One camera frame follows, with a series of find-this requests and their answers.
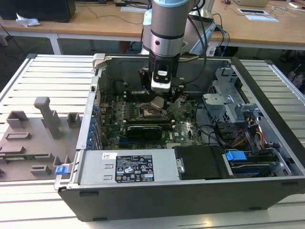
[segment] white label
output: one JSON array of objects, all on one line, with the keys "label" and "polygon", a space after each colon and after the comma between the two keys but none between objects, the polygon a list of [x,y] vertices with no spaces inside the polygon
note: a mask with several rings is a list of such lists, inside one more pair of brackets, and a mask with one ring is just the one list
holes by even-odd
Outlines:
[{"label": "white label", "polygon": [[7,157],[5,160],[7,161],[17,161],[17,160],[25,160],[23,157]]},{"label": "white label", "polygon": [[158,75],[167,76],[166,71],[158,71]]},{"label": "white label", "polygon": [[102,159],[104,159],[104,160],[107,160],[107,159],[113,160],[113,159],[116,159],[117,155],[118,155],[118,153],[103,153]]}]

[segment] gray cylinder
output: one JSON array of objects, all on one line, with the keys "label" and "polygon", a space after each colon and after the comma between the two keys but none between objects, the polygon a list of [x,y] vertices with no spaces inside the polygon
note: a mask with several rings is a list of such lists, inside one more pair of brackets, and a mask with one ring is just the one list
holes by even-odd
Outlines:
[{"label": "gray cylinder", "polygon": [[152,2],[152,31],[163,36],[184,34],[190,3],[193,3],[193,1],[172,8]]}]

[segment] green circuit board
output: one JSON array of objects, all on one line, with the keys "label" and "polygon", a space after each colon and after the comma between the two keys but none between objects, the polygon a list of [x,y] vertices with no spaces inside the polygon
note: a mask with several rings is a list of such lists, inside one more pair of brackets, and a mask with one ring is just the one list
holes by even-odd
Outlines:
[{"label": "green circuit board", "polygon": [[[164,114],[154,113],[153,108],[145,108],[146,105],[147,103],[128,102],[119,96],[106,99],[101,105],[100,115],[100,123],[105,130],[103,149],[154,149],[203,144],[194,126],[195,100],[184,103],[177,101]],[[153,141],[129,140],[128,127],[142,125],[161,126],[161,138]]]}]

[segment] motherboard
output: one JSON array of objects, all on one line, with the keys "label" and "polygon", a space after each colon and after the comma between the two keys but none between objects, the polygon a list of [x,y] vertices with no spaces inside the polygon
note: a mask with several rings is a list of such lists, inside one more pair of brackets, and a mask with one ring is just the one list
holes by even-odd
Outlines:
[{"label": "motherboard", "polygon": [[163,101],[158,96],[150,102],[142,101],[140,96],[101,97],[99,111],[94,116],[100,149],[159,149],[203,144],[194,124],[195,100],[178,99],[166,110],[162,109]]}]

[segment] metal table surface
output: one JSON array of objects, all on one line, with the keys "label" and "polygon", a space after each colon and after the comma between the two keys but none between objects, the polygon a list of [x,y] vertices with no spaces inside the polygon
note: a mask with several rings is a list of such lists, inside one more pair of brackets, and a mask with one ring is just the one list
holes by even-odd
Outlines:
[{"label": "metal table surface", "polygon": [[[274,66],[242,61],[280,115],[305,145],[305,98]],[[0,137],[12,110],[40,116],[33,103],[49,96],[59,116],[83,114],[92,77],[92,56],[38,55],[26,59],[0,93]],[[249,101],[252,98],[243,88]],[[196,216],[81,222],[54,190],[54,180],[0,183],[0,228],[305,228],[305,195],[292,195],[263,211]]]}]

